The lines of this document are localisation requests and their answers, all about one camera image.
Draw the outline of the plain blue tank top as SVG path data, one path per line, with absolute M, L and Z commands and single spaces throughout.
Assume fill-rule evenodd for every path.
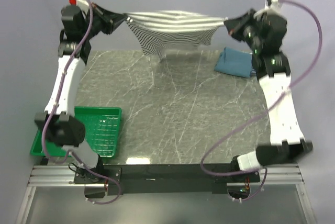
M 225 47 L 220 53 L 214 71 L 249 78 L 252 75 L 252 54 Z

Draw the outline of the blue white striped tank top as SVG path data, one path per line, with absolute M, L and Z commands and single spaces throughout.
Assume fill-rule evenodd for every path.
M 252 69 L 251 72 L 250 72 L 250 76 L 256 76 L 257 75 L 257 72 L 255 69 Z

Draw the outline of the black white striped tank top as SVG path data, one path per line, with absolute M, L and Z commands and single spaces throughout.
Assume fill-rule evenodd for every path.
M 159 58 L 168 50 L 194 51 L 211 45 L 213 35 L 228 19 L 182 10 L 130 12 L 126 16 L 142 53 Z

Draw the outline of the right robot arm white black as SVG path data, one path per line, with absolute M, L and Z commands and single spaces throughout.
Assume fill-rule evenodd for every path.
M 251 9 L 225 21 L 229 35 L 245 42 L 252 51 L 252 67 L 263 91 L 270 121 L 270 143 L 261 144 L 235 158 L 230 177 L 237 182 L 248 170 L 273 164 L 296 162 L 313 150 L 298 123 L 291 93 L 291 69 L 281 50 L 287 32 L 287 20 L 276 12 L 257 14 Z

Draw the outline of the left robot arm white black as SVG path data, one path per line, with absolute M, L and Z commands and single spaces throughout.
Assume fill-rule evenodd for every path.
M 90 40 L 100 32 L 112 34 L 125 20 L 126 15 L 96 4 L 87 11 L 76 5 L 62 9 L 57 76 L 47 106 L 42 113 L 36 113 L 34 119 L 41 131 L 45 156 L 51 158 L 48 142 L 61 147 L 66 157 L 77 160 L 78 172 L 86 174 L 92 183 L 101 182 L 105 171 L 100 155 L 85 139 L 84 124 L 75 117 L 75 98 L 91 51 Z

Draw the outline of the green plastic basket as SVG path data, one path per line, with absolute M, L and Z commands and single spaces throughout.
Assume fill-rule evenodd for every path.
M 122 109 L 76 106 L 74 111 L 75 118 L 85 126 L 85 138 L 92 150 L 101 157 L 112 158 L 118 146 Z

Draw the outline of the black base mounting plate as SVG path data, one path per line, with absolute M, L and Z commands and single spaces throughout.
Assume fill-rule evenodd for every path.
M 211 172 L 232 171 L 229 163 L 205 165 Z M 116 180 L 122 194 L 141 193 L 193 193 L 211 192 L 226 194 L 227 183 L 260 182 L 259 173 L 253 172 L 235 176 L 211 176 L 203 172 L 199 164 L 132 164 L 104 165 L 103 175 Z M 103 198 L 117 195 L 119 189 L 114 182 L 90 174 L 87 170 L 76 169 L 75 185 L 85 185 L 85 196 Z

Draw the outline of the aluminium rail frame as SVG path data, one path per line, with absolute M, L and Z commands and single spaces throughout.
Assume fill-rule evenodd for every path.
M 32 168 L 24 199 L 16 223 L 26 223 L 33 198 L 38 187 L 103 187 L 100 184 L 76 182 L 78 175 L 65 165 L 35 165 Z M 304 179 L 297 164 L 274 165 L 267 169 L 265 185 L 294 185 L 299 203 L 307 223 L 316 223 L 316 219 L 305 188 Z

